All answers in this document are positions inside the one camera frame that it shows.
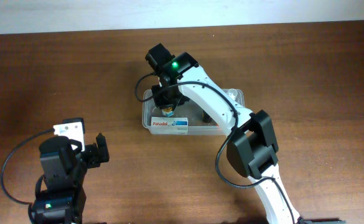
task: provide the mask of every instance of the wooden table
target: wooden table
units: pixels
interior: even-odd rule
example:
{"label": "wooden table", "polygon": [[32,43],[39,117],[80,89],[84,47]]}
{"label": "wooden table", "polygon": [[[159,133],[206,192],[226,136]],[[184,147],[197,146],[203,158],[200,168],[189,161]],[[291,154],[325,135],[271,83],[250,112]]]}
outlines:
{"label": "wooden table", "polygon": [[[81,116],[86,143],[102,132],[110,151],[85,177],[84,223],[266,220],[255,190],[217,176],[224,136],[142,127],[133,89],[159,42],[190,53],[220,87],[243,90],[247,107],[271,115],[281,177],[303,217],[364,223],[364,21],[0,35],[0,169],[23,139]],[[34,201],[38,146],[49,137],[11,159],[5,184],[16,198]],[[221,170],[248,183],[225,156]],[[0,189],[0,223],[28,222],[27,207]]]}

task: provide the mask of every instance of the plastic container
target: plastic container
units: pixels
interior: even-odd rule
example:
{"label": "plastic container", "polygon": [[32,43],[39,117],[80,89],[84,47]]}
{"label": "plastic container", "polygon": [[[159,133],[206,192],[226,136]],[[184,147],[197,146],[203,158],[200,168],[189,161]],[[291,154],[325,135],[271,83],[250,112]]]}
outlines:
{"label": "plastic container", "polygon": [[[245,105],[244,94],[241,90],[223,89],[231,98],[235,97],[235,101],[242,106]],[[144,92],[143,98],[152,96],[151,90]],[[142,124],[151,134],[184,134],[184,135],[222,135],[222,131],[218,124],[212,120],[210,123],[202,121],[203,109],[194,101],[184,103],[182,106],[176,107],[174,115],[171,118],[187,118],[188,127],[181,131],[175,131],[175,127],[168,126],[151,126],[151,118],[165,118],[162,111],[156,107],[154,100],[151,99],[143,103]]]}

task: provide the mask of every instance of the wire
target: wire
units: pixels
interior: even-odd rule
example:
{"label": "wire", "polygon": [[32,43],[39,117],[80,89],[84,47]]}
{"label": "wire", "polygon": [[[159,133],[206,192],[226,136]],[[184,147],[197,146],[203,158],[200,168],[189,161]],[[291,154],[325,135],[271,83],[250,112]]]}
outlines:
{"label": "wire", "polygon": [[42,131],[40,133],[37,133],[29,138],[27,138],[26,140],[20,142],[11,152],[10,154],[7,156],[5,162],[3,163],[3,166],[2,166],[2,170],[1,170],[1,175],[0,175],[0,181],[1,181],[1,187],[2,187],[2,190],[3,192],[5,193],[5,195],[10,199],[12,200],[13,202],[16,202],[16,203],[19,203],[19,204],[22,204],[22,205],[31,205],[32,202],[23,202],[22,200],[18,200],[16,198],[14,198],[5,188],[5,185],[4,185],[4,182],[3,182],[3,174],[5,172],[5,168],[6,168],[6,164],[7,162],[9,161],[9,159],[13,156],[13,154],[19,149],[21,148],[22,146],[24,146],[25,144],[27,144],[29,141],[41,136],[41,135],[44,135],[44,134],[47,134],[47,133],[51,133],[51,132],[54,132],[54,128],[50,128],[46,131]]}
{"label": "wire", "polygon": [[280,185],[277,183],[276,179],[273,178],[273,177],[263,177],[261,180],[253,183],[253,184],[249,184],[249,185],[238,185],[238,184],[234,184],[233,182],[230,182],[228,179],[226,179],[225,176],[223,176],[223,174],[220,172],[220,169],[219,169],[219,159],[220,159],[220,156],[223,152],[223,150],[225,149],[226,145],[228,144],[228,142],[230,141],[231,137],[234,135],[237,127],[238,127],[238,112],[237,110],[235,109],[235,107],[233,106],[233,104],[228,100],[227,97],[224,96],[224,94],[222,94],[220,91],[218,91],[216,88],[206,84],[206,83],[202,83],[202,82],[194,82],[194,81],[188,81],[188,82],[181,82],[181,83],[177,83],[175,85],[170,85],[170,86],[167,86],[167,87],[164,87],[162,88],[160,91],[158,91],[157,93],[153,94],[152,96],[146,98],[146,99],[140,99],[138,97],[138,87],[139,87],[139,84],[142,82],[142,80],[144,80],[145,78],[147,77],[150,77],[151,75],[155,75],[155,73],[150,73],[150,74],[147,74],[143,77],[141,77],[136,86],[135,86],[135,89],[134,89],[134,94],[135,94],[135,97],[138,101],[144,103],[146,101],[149,101],[151,99],[153,99],[154,97],[157,97],[159,96],[161,93],[171,89],[171,88],[174,88],[174,87],[177,87],[177,86],[181,86],[181,85],[201,85],[202,88],[204,87],[207,87],[209,89],[211,89],[212,91],[214,91],[215,93],[217,93],[222,99],[225,100],[225,102],[230,106],[231,110],[233,111],[233,116],[235,117],[235,124],[234,126],[232,127],[231,129],[231,132],[230,134],[226,137],[225,141],[223,142],[223,144],[220,146],[220,149],[217,153],[217,156],[216,156],[216,159],[215,159],[215,170],[217,171],[217,174],[219,175],[219,177],[221,178],[221,180],[223,180],[224,182],[226,182],[226,184],[232,186],[232,187],[237,187],[237,188],[241,188],[241,189],[248,189],[248,188],[252,188],[252,187],[256,187],[257,185],[259,185],[260,183],[264,182],[265,180],[271,180],[277,187],[277,189],[280,191],[280,194],[282,196],[282,198],[284,199],[285,203],[287,204],[287,207],[288,207],[288,210],[289,210],[289,213],[291,214],[291,218],[292,218],[292,223],[295,224],[295,219],[294,219],[294,214],[292,213],[292,209],[287,201],[287,198],[284,194],[284,192],[282,191]]}

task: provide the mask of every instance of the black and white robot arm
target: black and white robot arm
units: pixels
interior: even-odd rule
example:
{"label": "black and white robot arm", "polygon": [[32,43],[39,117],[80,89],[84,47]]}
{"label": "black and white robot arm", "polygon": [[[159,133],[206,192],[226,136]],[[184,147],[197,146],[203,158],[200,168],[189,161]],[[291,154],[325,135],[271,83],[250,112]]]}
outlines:
{"label": "black and white robot arm", "polygon": [[[268,222],[290,224],[293,214],[293,221],[297,223],[299,213],[291,205],[281,182],[276,157],[278,145],[270,117],[264,111],[254,114],[238,104],[208,77],[188,53],[174,57],[159,44],[149,51],[146,60],[159,77],[160,84],[152,87],[156,106],[169,111],[185,101],[196,102],[216,121],[226,136],[232,134],[227,144],[227,158],[233,168],[253,184],[266,177],[273,179],[265,180],[255,187],[266,210]],[[236,131],[232,132],[236,124],[235,111],[238,124]]]}

